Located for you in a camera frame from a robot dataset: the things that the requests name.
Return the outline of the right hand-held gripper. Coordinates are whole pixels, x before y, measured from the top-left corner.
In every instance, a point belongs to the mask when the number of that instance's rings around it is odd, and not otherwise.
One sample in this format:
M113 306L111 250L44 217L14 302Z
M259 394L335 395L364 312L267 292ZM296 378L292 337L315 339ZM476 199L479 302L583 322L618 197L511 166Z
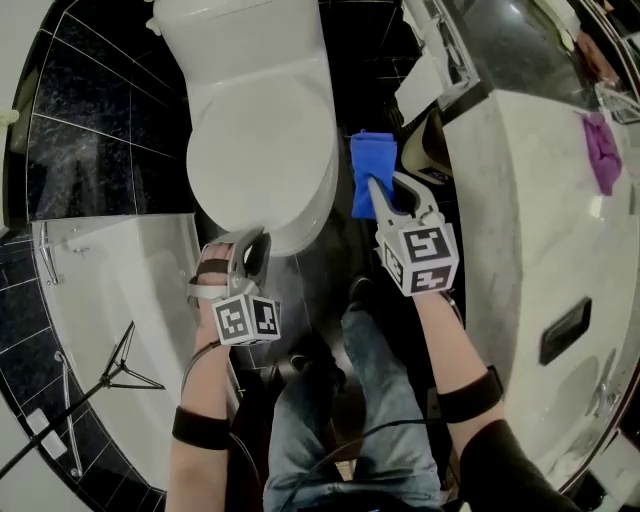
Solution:
M368 179L368 188L379 228L378 253L402 294L450 290L459 252L453 227L445 223L430 188L400 172L393 175L392 202L376 178Z

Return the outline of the blue cleaning cloth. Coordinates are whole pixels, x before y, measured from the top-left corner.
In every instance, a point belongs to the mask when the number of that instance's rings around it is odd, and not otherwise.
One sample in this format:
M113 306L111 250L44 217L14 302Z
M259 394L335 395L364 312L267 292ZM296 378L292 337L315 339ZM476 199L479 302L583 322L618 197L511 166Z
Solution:
M394 198L393 174L397 158L397 142L392 133L361 131L350 139L351 164L354 176L352 216L355 219L375 220L368 180L375 178Z

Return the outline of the white toilet lid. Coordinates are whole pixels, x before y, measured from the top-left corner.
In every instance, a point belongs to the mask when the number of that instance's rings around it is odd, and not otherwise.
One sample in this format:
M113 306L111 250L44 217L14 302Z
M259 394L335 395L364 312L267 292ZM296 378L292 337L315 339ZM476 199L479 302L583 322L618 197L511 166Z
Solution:
M187 151L192 191L227 231L290 224L325 178L335 128L325 99L290 76L237 83L213 95Z

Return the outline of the person's left forearm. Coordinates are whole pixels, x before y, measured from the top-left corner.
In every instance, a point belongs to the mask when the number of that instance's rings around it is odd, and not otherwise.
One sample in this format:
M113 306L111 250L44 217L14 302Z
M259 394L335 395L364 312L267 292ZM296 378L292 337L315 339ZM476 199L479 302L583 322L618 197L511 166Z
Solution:
M199 416L227 418L229 349L217 347L191 367L180 406ZM170 451L165 512L224 512L228 452L174 440Z

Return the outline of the person's right forearm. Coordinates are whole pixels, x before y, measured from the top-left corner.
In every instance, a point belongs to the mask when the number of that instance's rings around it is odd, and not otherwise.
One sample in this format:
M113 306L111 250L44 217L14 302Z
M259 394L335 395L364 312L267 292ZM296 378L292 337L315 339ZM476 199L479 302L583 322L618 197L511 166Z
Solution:
M488 373L464 327L449 303L436 293L414 298L423 328L437 391L447 395L463 389ZM486 425L504 418L500 400L491 409L460 423L449 423L456 451L461 454Z

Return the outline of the chrome toilet paper holder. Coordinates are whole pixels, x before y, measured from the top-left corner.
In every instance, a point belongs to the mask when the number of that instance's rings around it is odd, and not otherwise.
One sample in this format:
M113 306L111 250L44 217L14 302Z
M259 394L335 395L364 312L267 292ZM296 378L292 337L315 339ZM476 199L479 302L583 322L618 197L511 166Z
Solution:
M441 110L451 107L480 82L480 75L445 0L403 0L403 8L420 48L394 95L406 126L432 103Z

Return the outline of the white ceramic toilet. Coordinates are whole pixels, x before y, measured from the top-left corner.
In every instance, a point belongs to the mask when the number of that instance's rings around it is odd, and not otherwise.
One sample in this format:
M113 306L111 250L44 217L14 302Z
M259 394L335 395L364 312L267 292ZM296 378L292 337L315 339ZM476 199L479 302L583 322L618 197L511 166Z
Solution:
M290 224L276 230L254 226L271 236L274 256L303 251L329 216L339 167L333 88L318 0L149 1L153 5L149 27L164 39L184 76L192 132L213 95L237 83L290 76L325 99L335 140L319 191Z

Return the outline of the person's left hand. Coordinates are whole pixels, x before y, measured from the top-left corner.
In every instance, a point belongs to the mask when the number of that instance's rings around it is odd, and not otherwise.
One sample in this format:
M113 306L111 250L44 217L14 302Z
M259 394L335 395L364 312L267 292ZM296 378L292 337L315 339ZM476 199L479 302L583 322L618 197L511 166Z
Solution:
M201 254L196 284L209 287L226 286L231 253L231 244L216 243L207 245ZM216 338L217 328L212 304L213 302L210 299L198 298L200 325L208 332L209 338Z

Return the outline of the marble vanity counter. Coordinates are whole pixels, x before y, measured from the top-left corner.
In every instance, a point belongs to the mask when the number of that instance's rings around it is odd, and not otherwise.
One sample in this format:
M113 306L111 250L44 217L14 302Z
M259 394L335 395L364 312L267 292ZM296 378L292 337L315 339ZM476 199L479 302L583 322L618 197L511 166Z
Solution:
M583 119L596 80L540 0L443 0L473 85L444 114L466 325L527 456L566 489L604 445L640 361L640 212L604 195Z

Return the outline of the person's blue jeans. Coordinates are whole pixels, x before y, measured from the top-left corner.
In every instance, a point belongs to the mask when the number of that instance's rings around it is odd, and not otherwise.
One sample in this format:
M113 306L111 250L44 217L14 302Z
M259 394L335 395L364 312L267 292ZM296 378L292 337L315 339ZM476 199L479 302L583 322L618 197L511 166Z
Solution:
M341 325L372 434L352 480L321 462L327 454L322 436L343 378L331 354L313 357L275 404L264 512L439 512L437 465L405 366L361 305L350 305Z

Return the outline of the black light stand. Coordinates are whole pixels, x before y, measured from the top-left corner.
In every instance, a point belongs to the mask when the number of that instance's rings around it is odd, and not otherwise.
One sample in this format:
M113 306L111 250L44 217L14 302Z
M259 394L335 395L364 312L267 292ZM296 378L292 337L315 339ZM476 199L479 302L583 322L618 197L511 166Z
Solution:
M71 402L70 412L74 414L78 409L88 403L95 394L103 389L165 390L162 384L134 371L127 364L135 329L135 322L131 321L119 343L113 349L97 383L77 401ZM66 424L65 416L64 409L45 427L34 433L28 443L0 468L0 481L33 450L43 448L44 441L53 434L60 425Z

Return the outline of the purple cloth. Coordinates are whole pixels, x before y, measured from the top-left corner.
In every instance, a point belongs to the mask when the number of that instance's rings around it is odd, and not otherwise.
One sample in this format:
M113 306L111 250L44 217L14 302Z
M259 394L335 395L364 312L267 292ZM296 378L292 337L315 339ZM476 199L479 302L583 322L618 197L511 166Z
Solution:
M622 172L622 159L613 132L599 112L581 114L580 117L594 177L600 192L611 197Z

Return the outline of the chrome grab bar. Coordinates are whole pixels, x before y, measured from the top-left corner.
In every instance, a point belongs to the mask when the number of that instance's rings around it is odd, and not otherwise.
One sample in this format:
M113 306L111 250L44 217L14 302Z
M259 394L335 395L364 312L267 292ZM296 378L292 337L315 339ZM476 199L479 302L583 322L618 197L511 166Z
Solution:
M78 444L75 436L74 423L72 420L73 413L69 411L71 407L70 385L69 385L69 362L66 356L61 351L56 351L54 359L62 365L62 381L63 381L63 398L65 404L65 421L67 425L67 432L69 435L69 441L71 446L72 455L74 458L74 466L71 469L71 476L76 480L79 480L84 473L79 451Z

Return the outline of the clear drinking glass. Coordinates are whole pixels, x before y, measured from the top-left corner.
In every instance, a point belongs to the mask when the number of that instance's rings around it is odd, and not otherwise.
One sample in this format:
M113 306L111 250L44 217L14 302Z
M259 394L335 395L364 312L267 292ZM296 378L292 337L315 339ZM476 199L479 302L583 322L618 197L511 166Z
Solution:
M613 120L623 125L640 123L640 103L633 98L605 81L596 83L594 91L600 108L607 111Z

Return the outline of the person's black jacket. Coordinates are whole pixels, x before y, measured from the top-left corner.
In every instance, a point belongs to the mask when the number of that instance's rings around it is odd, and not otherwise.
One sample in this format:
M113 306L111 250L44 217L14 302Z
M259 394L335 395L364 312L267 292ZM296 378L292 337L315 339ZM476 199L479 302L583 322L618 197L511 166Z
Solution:
M582 512L526 457L504 420L485 426L463 449L460 491L472 512Z

